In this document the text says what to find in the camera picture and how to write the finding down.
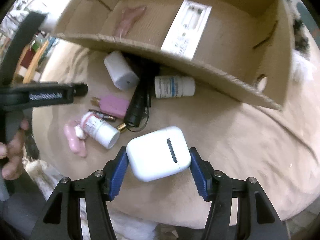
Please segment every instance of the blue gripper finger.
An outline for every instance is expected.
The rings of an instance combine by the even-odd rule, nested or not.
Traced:
[[[125,147],[123,147],[124,150],[120,150],[117,157],[115,158],[116,167],[114,169],[114,172],[111,176],[110,180],[110,191],[109,196],[111,200],[115,198],[119,194],[125,172],[129,165],[129,159],[127,157],[127,152],[125,150]]]
[[[209,201],[212,194],[212,176],[201,159],[196,148],[189,149],[191,155],[190,170],[195,181],[198,193],[204,201]]]

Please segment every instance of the finger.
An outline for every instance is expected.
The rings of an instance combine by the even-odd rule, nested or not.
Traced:
[[[5,144],[0,143],[0,159],[3,159],[7,156],[7,147]]]
[[[17,179],[23,171],[22,156],[14,156],[2,168],[2,177],[6,180]]]
[[[19,130],[13,139],[7,144],[7,157],[10,159],[13,156],[23,155],[22,147],[24,144],[24,131]]]
[[[27,131],[29,130],[29,123],[28,123],[28,120],[27,119],[23,119],[20,123],[20,128],[24,131]]]

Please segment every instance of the pink object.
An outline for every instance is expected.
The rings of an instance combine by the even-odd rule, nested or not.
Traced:
[[[113,32],[113,36],[119,38],[125,38],[129,30],[138,21],[146,11],[147,7],[141,5],[135,8],[126,7],[122,11],[121,20],[117,24],[116,29]]]
[[[80,123],[79,121],[75,121],[75,120],[69,121],[68,123],[66,123],[63,130],[68,140],[71,151],[79,155],[80,157],[86,157],[87,150],[85,148],[84,140],[80,140],[76,136],[75,126],[78,125],[79,123]]]
[[[108,95],[100,99],[92,98],[91,103],[99,106],[102,112],[120,119],[124,119],[125,112],[130,104],[128,100],[117,98],[113,95]]]

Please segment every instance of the black reacher tool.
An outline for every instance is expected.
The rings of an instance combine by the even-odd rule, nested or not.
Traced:
[[[57,82],[11,85],[24,47],[29,44],[45,20],[46,15],[30,12],[19,26],[0,66],[0,142],[10,142],[20,128],[23,109],[73,103],[74,96],[88,92],[86,84],[58,84]],[[0,201],[14,192],[10,181],[4,181],[1,168],[8,158],[0,159]]]

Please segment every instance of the pink eraser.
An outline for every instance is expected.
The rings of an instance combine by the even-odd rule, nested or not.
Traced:
[[[101,111],[120,119],[124,119],[129,104],[130,102],[128,100],[117,98],[113,95],[100,98]]]

